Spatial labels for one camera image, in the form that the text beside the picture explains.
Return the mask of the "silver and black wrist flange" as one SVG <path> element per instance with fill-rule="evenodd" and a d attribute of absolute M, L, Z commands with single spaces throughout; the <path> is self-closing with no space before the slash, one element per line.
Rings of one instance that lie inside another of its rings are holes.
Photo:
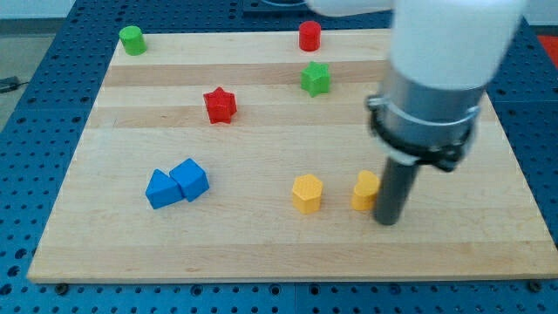
<path fill-rule="evenodd" d="M 452 172 L 474 141 L 483 92 L 431 87 L 389 66 L 378 93 L 365 101 L 371 133 L 400 164 Z"/>

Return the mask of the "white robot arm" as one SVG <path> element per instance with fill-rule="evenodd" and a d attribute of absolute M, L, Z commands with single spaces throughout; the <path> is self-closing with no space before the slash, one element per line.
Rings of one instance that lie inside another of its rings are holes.
<path fill-rule="evenodd" d="M 387 72 L 367 97 L 371 132 L 387 152 L 373 216 L 395 224 L 419 168 L 452 172 L 468 154 L 480 99 L 498 71 L 523 0 L 308 0 L 326 17 L 392 10 Z"/>

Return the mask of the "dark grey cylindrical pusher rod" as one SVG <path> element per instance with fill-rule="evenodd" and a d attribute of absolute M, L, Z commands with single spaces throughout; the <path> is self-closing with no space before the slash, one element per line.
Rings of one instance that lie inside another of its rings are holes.
<path fill-rule="evenodd" d="M 398 222 L 418 172 L 416 164 L 404 165 L 387 159 L 373 214 L 378 223 L 394 225 Z"/>

